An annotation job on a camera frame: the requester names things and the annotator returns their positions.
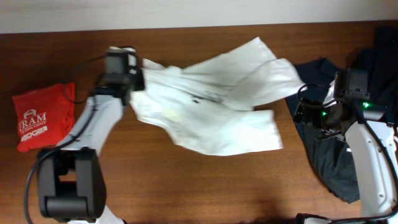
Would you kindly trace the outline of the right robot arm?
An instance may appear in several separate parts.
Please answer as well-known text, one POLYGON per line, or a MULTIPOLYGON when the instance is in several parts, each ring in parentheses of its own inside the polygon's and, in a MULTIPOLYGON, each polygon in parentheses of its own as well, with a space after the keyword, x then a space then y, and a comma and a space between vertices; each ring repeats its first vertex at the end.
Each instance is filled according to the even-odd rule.
POLYGON ((391 109, 371 100, 364 70, 336 72, 324 101, 303 98, 295 123, 320 130, 318 139, 343 138, 353 155, 361 215, 335 223, 397 223, 397 135, 391 109))

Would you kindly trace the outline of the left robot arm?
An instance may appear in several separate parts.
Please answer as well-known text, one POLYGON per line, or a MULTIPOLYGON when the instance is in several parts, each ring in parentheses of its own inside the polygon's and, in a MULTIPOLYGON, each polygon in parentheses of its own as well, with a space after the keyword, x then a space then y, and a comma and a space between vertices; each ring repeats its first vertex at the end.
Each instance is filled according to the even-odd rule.
POLYGON ((104 63, 72 130, 54 148, 41 150, 29 173, 37 175, 41 215, 59 223, 125 222, 106 205, 99 155, 131 93, 145 84, 134 48, 110 47, 104 63))

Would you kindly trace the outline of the white t-shirt with graphic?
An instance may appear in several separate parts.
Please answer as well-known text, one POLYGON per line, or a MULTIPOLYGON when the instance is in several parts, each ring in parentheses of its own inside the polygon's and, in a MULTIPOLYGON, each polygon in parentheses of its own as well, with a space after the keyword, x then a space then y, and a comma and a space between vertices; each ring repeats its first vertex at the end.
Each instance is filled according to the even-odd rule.
POLYGON ((186 68, 143 66, 146 88, 130 104, 174 144, 209 156, 282 149, 274 112, 262 105, 296 94, 303 81, 260 38, 186 68))

